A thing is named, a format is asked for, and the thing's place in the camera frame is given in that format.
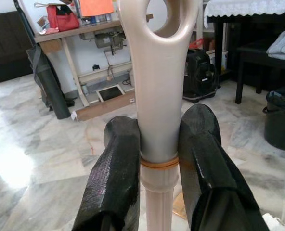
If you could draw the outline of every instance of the black bucket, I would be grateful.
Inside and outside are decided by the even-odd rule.
[[[285,89],[274,91],[285,97]],[[285,100],[274,99],[274,92],[267,94],[267,107],[263,109],[266,116],[264,138],[272,146],[285,150]]]

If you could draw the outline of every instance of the black table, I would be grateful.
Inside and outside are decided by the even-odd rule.
[[[215,32],[215,65],[216,70],[221,74],[221,57],[223,44],[223,29],[224,23],[285,23],[285,13],[277,14],[254,14],[253,16],[223,16],[223,17],[208,17],[209,23],[214,23]]]

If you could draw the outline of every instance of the orange band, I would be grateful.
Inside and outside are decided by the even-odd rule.
[[[168,162],[164,162],[164,163],[151,163],[148,162],[144,159],[141,158],[141,165],[147,168],[151,168],[154,170],[168,170],[171,169],[175,166],[177,166],[179,163],[179,158],[176,157],[173,160],[170,160]]]

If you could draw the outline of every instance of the red bag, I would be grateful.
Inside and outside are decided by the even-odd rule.
[[[49,5],[46,10],[51,28],[59,28],[59,31],[66,31],[79,27],[77,17],[67,5]]]

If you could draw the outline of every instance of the wooden shelf leg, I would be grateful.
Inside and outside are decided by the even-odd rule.
[[[68,44],[66,42],[66,38],[61,38],[61,41],[62,41],[62,46],[63,46],[63,49],[65,51],[65,55],[66,55],[67,61],[69,62],[69,65],[70,65],[70,69],[71,69],[71,72],[72,72],[72,75],[73,75],[73,79],[75,81],[75,84],[76,84],[76,87],[77,87],[77,90],[78,90],[79,97],[80,97],[81,101],[83,102],[84,107],[88,107],[89,103],[88,103],[87,98],[84,95],[83,90],[81,88],[81,85],[80,85],[80,82],[79,82],[79,79],[78,79],[78,75],[76,73],[76,69],[75,69],[75,66],[74,66],[74,62],[73,62],[73,59],[72,59],[72,56],[71,56],[71,52],[70,52],[69,46],[68,46]]]

